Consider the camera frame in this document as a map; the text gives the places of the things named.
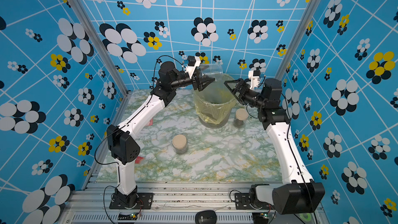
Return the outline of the clear plastic tea jar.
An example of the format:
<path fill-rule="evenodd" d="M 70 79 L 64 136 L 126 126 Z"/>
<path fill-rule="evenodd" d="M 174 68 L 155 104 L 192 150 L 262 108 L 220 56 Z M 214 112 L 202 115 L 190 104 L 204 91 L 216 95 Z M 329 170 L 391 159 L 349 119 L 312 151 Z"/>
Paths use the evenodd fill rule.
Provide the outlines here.
<path fill-rule="evenodd" d="M 222 66 L 218 63 L 209 64 L 210 72 L 209 74 L 203 74 L 204 76 L 213 77 L 215 81 L 221 81 L 223 78 Z"/>

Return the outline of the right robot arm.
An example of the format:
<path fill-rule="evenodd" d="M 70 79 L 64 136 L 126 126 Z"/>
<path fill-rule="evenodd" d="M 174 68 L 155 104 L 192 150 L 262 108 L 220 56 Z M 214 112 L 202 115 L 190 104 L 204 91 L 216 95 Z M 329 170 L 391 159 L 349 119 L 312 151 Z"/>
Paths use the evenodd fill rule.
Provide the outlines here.
<path fill-rule="evenodd" d="M 282 93 L 282 83 L 266 79 L 261 92 L 253 90 L 257 84 L 252 79 L 229 80 L 224 85 L 242 105 L 258 110 L 258 119 L 274 145 L 282 173 L 282 185 L 252 185 L 249 191 L 253 208 L 270 204 L 277 213 L 313 213 L 325 195 L 322 183 L 314 181 L 300 157 L 291 132 L 292 113 L 282 108 L 287 99 Z"/>

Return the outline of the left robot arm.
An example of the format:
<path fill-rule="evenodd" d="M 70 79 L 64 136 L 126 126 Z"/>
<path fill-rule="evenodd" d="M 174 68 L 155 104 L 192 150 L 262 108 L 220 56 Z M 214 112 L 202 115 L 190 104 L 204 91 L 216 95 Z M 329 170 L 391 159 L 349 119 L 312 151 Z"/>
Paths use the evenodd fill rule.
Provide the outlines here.
<path fill-rule="evenodd" d="M 173 62 L 164 62 L 159 77 L 147 100 L 126 120 L 107 128 L 108 149 L 118 165 L 118 186 L 112 197 L 111 209 L 143 207 L 137 194 L 135 160 L 141 152 L 136 142 L 141 130 L 157 113 L 166 108 L 179 88 L 192 86 L 202 91 L 216 79 L 208 76 L 209 65 L 190 61 L 184 71 L 179 71 Z"/>

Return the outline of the jar with wooden lid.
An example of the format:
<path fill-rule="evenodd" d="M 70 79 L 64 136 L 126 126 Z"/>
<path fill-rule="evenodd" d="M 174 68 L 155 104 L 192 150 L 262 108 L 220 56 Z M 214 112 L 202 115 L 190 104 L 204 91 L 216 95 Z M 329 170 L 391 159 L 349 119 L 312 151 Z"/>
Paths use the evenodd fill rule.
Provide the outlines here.
<path fill-rule="evenodd" d="M 235 119 L 233 121 L 233 125 L 236 128 L 243 128 L 245 125 L 245 121 L 248 119 L 249 114 L 244 108 L 240 108 L 235 112 Z"/>
<path fill-rule="evenodd" d="M 177 154 L 184 154 L 188 150 L 187 138 L 182 135 L 176 135 L 172 140 L 172 145 Z"/>

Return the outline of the pink card package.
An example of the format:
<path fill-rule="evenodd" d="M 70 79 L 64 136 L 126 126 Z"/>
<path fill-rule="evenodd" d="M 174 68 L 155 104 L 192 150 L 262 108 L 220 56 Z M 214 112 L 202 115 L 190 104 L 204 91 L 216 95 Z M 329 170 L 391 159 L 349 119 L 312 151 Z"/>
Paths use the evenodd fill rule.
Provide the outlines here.
<path fill-rule="evenodd" d="M 150 119 L 149 122 L 146 124 L 146 126 L 152 126 L 153 125 L 153 119 Z"/>

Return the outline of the small red packet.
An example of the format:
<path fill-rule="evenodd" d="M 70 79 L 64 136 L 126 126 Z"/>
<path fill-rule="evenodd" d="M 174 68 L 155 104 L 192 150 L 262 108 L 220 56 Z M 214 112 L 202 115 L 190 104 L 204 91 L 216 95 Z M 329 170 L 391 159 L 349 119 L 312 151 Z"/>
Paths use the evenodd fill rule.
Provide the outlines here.
<path fill-rule="evenodd" d="M 135 164 L 140 164 L 142 161 L 143 161 L 143 157 L 141 157 L 141 156 L 138 156 L 136 159 L 135 159 Z"/>

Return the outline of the right circuit board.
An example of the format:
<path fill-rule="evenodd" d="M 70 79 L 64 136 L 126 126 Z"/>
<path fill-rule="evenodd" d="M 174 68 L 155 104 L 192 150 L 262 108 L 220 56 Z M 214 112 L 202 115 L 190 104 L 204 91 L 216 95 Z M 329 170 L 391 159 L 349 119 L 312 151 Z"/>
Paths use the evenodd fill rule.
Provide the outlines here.
<path fill-rule="evenodd" d="M 269 214 L 267 213 L 252 213 L 252 219 L 254 224 L 268 224 Z"/>

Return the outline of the circuit board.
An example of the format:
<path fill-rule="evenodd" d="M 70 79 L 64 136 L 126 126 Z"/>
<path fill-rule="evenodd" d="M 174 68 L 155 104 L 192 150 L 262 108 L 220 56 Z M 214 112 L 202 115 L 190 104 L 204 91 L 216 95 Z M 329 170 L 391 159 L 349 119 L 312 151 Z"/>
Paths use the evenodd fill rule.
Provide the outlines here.
<path fill-rule="evenodd" d="M 268 224 L 269 214 L 267 213 L 252 213 L 252 219 L 254 224 Z"/>
<path fill-rule="evenodd" d="M 120 213 L 118 221 L 136 221 L 140 216 L 140 213 Z"/>

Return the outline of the green tape roll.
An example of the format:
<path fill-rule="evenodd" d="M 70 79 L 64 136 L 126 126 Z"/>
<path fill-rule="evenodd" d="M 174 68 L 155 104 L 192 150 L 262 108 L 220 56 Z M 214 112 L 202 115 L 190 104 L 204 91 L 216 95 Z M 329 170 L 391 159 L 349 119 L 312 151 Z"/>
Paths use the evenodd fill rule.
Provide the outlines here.
<path fill-rule="evenodd" d="M 305 223 L 311 223 L 313 218 L 310 213 L 299 214 L 299 218 Z"/>

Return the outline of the left circuit board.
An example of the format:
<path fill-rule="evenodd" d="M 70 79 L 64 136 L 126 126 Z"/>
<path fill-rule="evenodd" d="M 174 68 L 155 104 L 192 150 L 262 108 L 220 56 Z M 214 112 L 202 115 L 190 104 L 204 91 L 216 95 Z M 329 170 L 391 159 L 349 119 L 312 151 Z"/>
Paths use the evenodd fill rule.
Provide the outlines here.
<path fill-rule="evenodd" d="M 140 213 L 120 213 L 118 221 L 136 221 L 140 216 Z"/>

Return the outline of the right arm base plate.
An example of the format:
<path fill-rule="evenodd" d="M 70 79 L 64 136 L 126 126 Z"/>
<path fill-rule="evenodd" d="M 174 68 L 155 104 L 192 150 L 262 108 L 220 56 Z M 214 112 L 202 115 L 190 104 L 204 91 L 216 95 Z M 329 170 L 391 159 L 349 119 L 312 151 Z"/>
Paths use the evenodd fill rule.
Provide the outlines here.
<path fill-rule="evenodd" d="M 273 206 L 268 203 L 260 203 L 261 206 L 253 204 L 248 193 L 234 192 L 232 200 L 236 210 L 264 210 L 266 212 L 273 210 Z"/>

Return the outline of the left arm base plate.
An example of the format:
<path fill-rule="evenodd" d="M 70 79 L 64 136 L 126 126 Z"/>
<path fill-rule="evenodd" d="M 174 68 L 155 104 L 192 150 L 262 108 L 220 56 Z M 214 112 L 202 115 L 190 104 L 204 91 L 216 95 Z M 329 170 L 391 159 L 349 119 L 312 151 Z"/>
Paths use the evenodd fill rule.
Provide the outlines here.
<path fill-rule="evenodd" d="M 110 209 L 151 209 L 153 193 L 137 193 L 129 197 L 112 195 Z"/>

